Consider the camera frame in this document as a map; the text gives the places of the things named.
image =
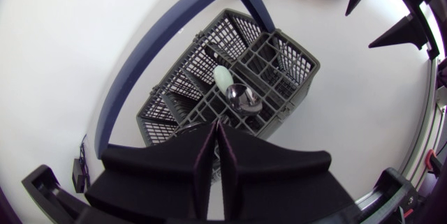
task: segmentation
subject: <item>white backdrop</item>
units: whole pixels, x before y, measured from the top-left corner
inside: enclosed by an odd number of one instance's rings
[[[47,223],[20,181],[49,165],[74,193],[73,158],[87,132],[92,179],[103,167],[93,137],[105,94],[142,35],[177,0],[0,0],[0,186],[24,223]],[[353,197],[386,167],[398,168],[425,93],[427,57],[412,45],[367,45],[407,14],[400,0],[264,0],[275,25],[320,62],[309,95],[269,141],[325,149],[331,172]],[[111,142],[142,147],[135,116],[151,88],[223,8],[217,0],[177,34],[139,79]],[[219,184],[210,217],[221,218]]]
[[[74,193],[91,114],[156,2],[0,0],[0,186],[24,223],[49,222],[21,184],[40,164]]]

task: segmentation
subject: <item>white floor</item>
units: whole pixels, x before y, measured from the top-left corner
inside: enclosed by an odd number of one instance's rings
[[[160,0],[123,52],[176,0]],[[320,62],[308,96],[268,139],[296,150],[326,150],[330,171],[353,198],[369,191],[387,167],[402,163],[416,131],[427,80],[427,55],[415,46],[368,49],[408,11],[401,0],[363,0],[345,17],[348,0],[264,0],[277,28]],[[217,0],[174,37],[138,80],[115,124],[111,143],[143,147],[135,116],[193,36],[238,0]],[[90,128],[90,138],[94,126]],[[101,166],[93,168],[93,178]],[[212,187],[210,218],[222,218],[220,185]]]

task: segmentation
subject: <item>metal spoon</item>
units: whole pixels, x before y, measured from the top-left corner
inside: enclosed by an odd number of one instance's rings
[[[230,85],[226,89],[226,100],[242,116],[254,116],[263,109],[262,100],[245,84]]]

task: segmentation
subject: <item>black cable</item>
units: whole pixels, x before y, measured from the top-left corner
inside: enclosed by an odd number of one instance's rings
[[[447,145],[447,141],[444,143],[444,145],[442,146],[442,148],[438,151],[438,153],[436,154],[436,156],[438,156],[438,155],[442,152],[442,150],[444,149],[444,147],[446,147],[446,145]]]
[[[90,174],[89,174],[89,166],[87,165],[87,159],[85,156],[85,146],[84,146],[85,137],[82,139],[81,145],[79,146],[79,163],[83,168],[82,173],[85,172],[85,179],[87,181],[87,189],[90,187]]]

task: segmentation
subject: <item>gray plastic basket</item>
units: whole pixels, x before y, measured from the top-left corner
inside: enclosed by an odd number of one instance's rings
[[[262,98],[261,113],[242,117],[230,109],[212,77],[217,65]],[[248,15],[224,10],[194,38],[138,113],[145,144],[162,143],[187,124],[223,115],[232,127],[266,139],[305,98],[319,68],[315,57],[280,30],[261,32]]]

